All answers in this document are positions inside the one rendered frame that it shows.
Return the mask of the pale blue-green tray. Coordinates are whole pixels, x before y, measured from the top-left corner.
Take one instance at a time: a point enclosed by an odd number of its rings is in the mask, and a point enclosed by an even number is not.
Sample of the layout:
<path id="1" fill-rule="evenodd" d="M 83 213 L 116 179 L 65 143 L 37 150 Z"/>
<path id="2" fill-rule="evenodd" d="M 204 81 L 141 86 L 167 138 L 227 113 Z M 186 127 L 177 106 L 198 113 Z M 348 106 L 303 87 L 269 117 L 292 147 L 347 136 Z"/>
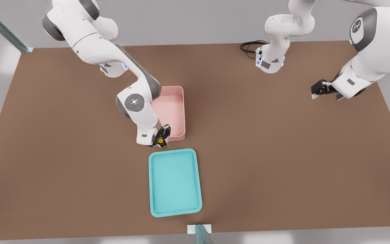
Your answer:
<path id="1" fill-rule="evenodd" d="M 191 148 L 154 152 L 148 159 L 150 212 L 169 217 L 202 208 L 197 155 Z"/>

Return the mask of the pink box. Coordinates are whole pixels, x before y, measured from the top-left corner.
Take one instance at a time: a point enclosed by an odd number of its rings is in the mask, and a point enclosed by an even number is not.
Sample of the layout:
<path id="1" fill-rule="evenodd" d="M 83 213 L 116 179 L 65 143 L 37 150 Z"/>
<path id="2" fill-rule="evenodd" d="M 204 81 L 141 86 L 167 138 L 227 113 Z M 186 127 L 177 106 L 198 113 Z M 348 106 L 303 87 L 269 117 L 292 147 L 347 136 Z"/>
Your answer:
<path id="1" fill-rule="evenodd" d="M 184 93 L 181 86 L 163 86 L 158 98 L 151 102 L 161 125 L 170 125 L 168 142 L 183 141 L 186 136 Z"/>

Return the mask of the silver frame post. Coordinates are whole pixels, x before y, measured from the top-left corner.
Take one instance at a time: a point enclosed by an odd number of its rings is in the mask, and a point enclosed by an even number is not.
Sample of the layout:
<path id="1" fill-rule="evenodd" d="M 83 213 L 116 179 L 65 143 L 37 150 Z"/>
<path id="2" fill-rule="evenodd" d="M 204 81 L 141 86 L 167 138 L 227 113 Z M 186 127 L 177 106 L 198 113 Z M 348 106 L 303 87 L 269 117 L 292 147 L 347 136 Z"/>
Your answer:
<path id="1" fill-rule="evenodd" d="M 1 21 L 0 21 L 0 34 L 11 43 L 21 53 L 32 53 L 33 47 L 27 47 L 15 34 L 13 34 Z"/>
<path id="2" fill-rule="evenodd" d="M 211 233 L 211 224 L 187 225 L 187 234 L 195 234 L 195 244 L 215 244 Z"/>

